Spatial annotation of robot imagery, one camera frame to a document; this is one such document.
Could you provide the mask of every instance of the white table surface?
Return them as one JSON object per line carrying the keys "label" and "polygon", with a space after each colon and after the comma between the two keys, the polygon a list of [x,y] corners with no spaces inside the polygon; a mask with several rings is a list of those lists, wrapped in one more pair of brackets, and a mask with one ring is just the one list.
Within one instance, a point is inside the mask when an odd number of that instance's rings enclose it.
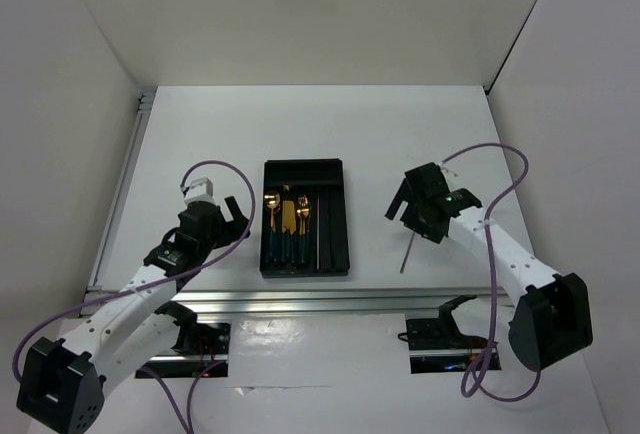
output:
{"label": "white table surface", "polygon": [[[78,321],[65,321],[61,334]],[[411,375],[400,314],[247,319],[232,324],[229,377],[201,381],[196,433],[606,434],[580,354],[546,369],[517,404],[460,395],[459,373]],[[497,394],[525,391],[533,374],[502,356]],[[191,380],[170,379],[184,412]],[[49,434],[32,421],[29,434]],[[107,399],[90,434],[180,434],[154,380],[129,378]]]}
{"label": "white table surface", "polygon": [[[249,176],[260,197],[266,160],[338,157],[346,183],[348,277],[264,280],[258,271],[256,222],[236,253],[200,273],[187,290],[486,286],[484,269],[448,240],[441,245],[416,240],[400,274],[410,232],[384,213],[404,171],[468,145],[497,140],[479,86],[161,87],[98,284],[120,289],[162,235],[177,225],[176,216],[184,209],[178,184],[192,164],[204,159],[231,162]],[[467,154],[451,168],[485,203],[510,183],[499,149]],[[235,174],[207,167],[193,175],[210,177],[219,202],[234,195],[248,213],[249,196]],[[262,208],[258,206],[258,216]],[[495,218],[530,247],[515,196],[505,199]]]}

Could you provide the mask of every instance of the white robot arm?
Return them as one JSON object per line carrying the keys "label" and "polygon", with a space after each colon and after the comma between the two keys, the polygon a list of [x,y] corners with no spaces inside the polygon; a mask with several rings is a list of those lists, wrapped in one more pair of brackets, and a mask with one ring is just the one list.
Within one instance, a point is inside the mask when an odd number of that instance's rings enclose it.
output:
{"label": "white robot arm", "polygon": [[[386,217],[433,242],[445,237],[488,265],[486,223],[491,224],[495,272],[515,311],[502,308],[498,323],[508,323],[510,347],[528,369],[540,372],[593,342],[587,287],[576,274],[562,276],[537,260],[492,219],[467,189],[451,191],[441,168],[426,164],[405,173]],[[489,306],[461,299],[451,315],[461,333],[486,337]]]}
{"label": "white robot arm", "polygon": [[[233,197],[225,199],[233,219],[224,219],[209,179],[192,182],[183,194],[187,208],[178,215],[180,227],[165,234],[123,289],[133,292],[104,305],[60,339],[42,337],[29,349],[20,410],[55,432],[81,434],[113,389],[151,357],[168,349],[189,353],[213,330],[171,299],[214,249],[240,239],[249,220]],[[190,270],[193,275],[186,275]]]}

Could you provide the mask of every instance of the purple cable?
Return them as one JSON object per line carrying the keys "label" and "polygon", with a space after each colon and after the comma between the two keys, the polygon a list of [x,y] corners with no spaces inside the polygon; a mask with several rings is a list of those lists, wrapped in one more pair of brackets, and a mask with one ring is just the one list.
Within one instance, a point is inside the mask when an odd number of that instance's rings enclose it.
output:
{"label": "purple cable", "polygon": [[[455,159],[456,157],[462,154],[465,154],[469,151],[480,149],[482,147],[499,147],[501,149],[511,151],[517,154],[520,157],[520,159],[522,159],[522,162],[524,163],[522,174],[520,174],[520,176],[513,182],[513,184],[511,184],[507,189],[502,191],[493,201],[491,201],[491,203],[489,204],[489,207],[487,207],[487,210],[484,213],[484,220],[489,221],[489,219],[491,218],[491,213],[495,209],[496,205],[502,199],[504,199],[507,194],[514,191],[520,184],[522,184],[522,181],[524,181],[524,178],[527,177],[527,174],[529,173],[529,159],[527,159],[527,156],[525,156],[522,151],[520,151],[519,149],[516,149],[515,147],[509,146],[507,144],[501,144],[499,142],[484,142],[482,144],[476,144],[476,145],[467,147],[465,149],[462,149],[461,151],[458,151],[450,155],[449,157],[447,157],[442,161],[442,164],[445,164],[451,161],[452,159]],[[489,254],[489,271],[491,275],[491,315],[489,317],[489,335],[487,336],[487,346],[480,352],[478,357],[476,357],[469,364],[469,367],[467,367],[467,370],[462,376],[462,384],[460,386],[460,390],[464,397],[471,397],[478,390],[480,390],[486,396],[496,401],[518,402],[529,397],[533,393],[533,391],[536,390],[536,388],[538,387],[538,384],[540,383],[540,372],[536,373],[536,379],[533,382],[533,385],[529,388],[529,390],[527,390],[527,392],[517,397],[513,397],[513,398],[499,397],[499,396],[496,396],[495,394],[490,393],[489,391],[487,391],[485,388],[482,387],[482,382],[484,381],[487,371],[489,370],[493,349],[496,346],[496,324],[497,324],[497,315],[498,315],[498,274],[496,269],[496,257],[495,257],[494,246],[493,246],[493,237],[491,236],[491,225],[489,222],[485,222],[484,232],[485,232],[485,235],[487,236],[487,251]],[[480,364],[480,362],[482,362],[482,366],[480,367],[480,372],[476,374],[476,370],[478,369],[478,365]],[[474,382],[471,388],[467,390],[467,383],[469,382],[470,375],[473,375]]]}
{"label": "purple cable", "polygon": [[162,378],[154,370],[149,369],[147,366],[142,366],[139,369],[139,371],[144,372],[145,374],[153,377],[156,381],[158,381],[158,383],[160,384],[160,387],[162,387],[162,390],[169,398],[169,402],[171,403],[173,412],[175,412],[176,416],[178,416],[178,420],[180,421],[180,424],[182,424],[182,428],[184,429],[184,432],[186,432],[187,434],[194,434],[193,429],[189,429],[189,425],[187,424],[187,421],[184,420],[184,417],[182,416],[182,413],[178,408],[178,404],[176,403],[175,398],[173,397],[173,395],[171,394],[171,391],[169,390],[169,386],[167,386],[167,384],[162,380]]}
{"label": "purple cable", "polygon": [[[233,243],[229,247],[229,249],[224,251],[219,256],[214,257],[213,259],[211,259],[208,262],[205,262],[201,266],[194,267],[193,269],[189,269],[188,271],[185,271],[185,272],[183,272],[181,274],[178,274],[176,276],[167,277],[166,279],[160,279],[158,281],[150,282],[149,284],[145,285],[146,289],[151,289],[153,287],[160,286],[162,284],[167,284],[169,282],[175,282],[175,281],[178,281],[180,279],[184,279],[185,277],[193,276],[194,274],[197,274],[198,272],[202,271],[203,269],[206,269],[207,267],[210,267],[210,266],[214,265],[216,262],[224,259],[229,254],[231,254],[233,251],[235,251],[236,248],[240,245],[240,243],[242,243],[242,241],[244,241],[245,238],[247,237],[247,235],[249,234],[249,230],[251,229],[251,225],[253,224],[253,218],[255,217],[255,213],[256,213],[256,195],[253,192],[253,187],[251,186],[251,182],[249,181],[247,176],[240,169],[238,169],[237,167],[229,164],[228,162],[224,162],[224,161],[202,161],[202,162],[198,162],[197,164],[195,164],[195,165],[193,165],[192,167],[189,168],[187,173],[182,178],[182,182],[180,183],[180,187],[184,187],[184,184],[185,184],[189,174],[191,174],[198,167],[206,166],[206,165],[227,167],[227,168],[231,169],[232,171],[234,171],[236,174],[238,174],[242,178],[244,183],[247,185],[247,188],[249,189],[249,195],[251,196],[251,214],[249,215],[249,222],[247,224],[247,227],[245,228],[245,230],[242,233],[242,235],[240,236],[240,238],[235,243]],[[38,324],[33,329],[31,329],[27,333],[27,335],[24,336],[24,339],[22,339],[20,341],[20,343],[18,344],[18,347],[16,347],[16,350],[13,353],[13,360],[12,360],[12,363],[11,363],[11,368],[13,370],[13,377],[15,377],[18,382],[22,382],[22,374],[20,374],[20,368],[19,368],[20,355],[22,354],[22,351],[24,350],[24,348],[27,345],[27,343],[31,340],[31,338],[33,336],[35,336],[38,332],[40,332],[42,329],[47,327],[49,324],[51,324],[52,322],[57,321],[58,319],[61,319],[61,318],[65,317],[65,316],[68,316],[69,314],[72,314],[72,313],[74,313],[76,311],[84,309],[85,307],[95,306],[96,304],[102,304],[104,302],[113,301],[115,299],[120,299],[121,297],[131,296],[134,293],[135,292],[132,291],[132,290],[127,290],[127,291],[116,292],[116,293],[113,293],[113,294],[108,294],[106,296],[102,296],[102,297],[99,297],[99,298],[96,298],[96,299],[92,299],[90,301],[86,301],[86,302],[77,304],[75,306],[71,306],[71,307],[59,312],[58,314],[54,314],[53,316],[49,317],[48,319],[45,319],[44,321],[42,321],[40,324]]]}
{"label": "purple cable", "polygon": [[206,369],[204,369],[200,374],[198,374],[198,377],[196,377],[193,382],[191,383],[191,388],[189,389],[189,394],[187,395],[187,422],[189,424],[189,429],[191,429],[191,431],[187,431],[188,434],[195,434],[195,429],[193,427],[193,420],[191,419],[191,402],[193,401],[193,393],[196,390],[196,385],[198,384],[198,381],[200,379],[202,379],[204,377],[204,375],[209,372],[211,369],[213,369],[214,367],[222,364],[222,361],[216,361],[216,362],[212,362],[209,366],[207,366]]}

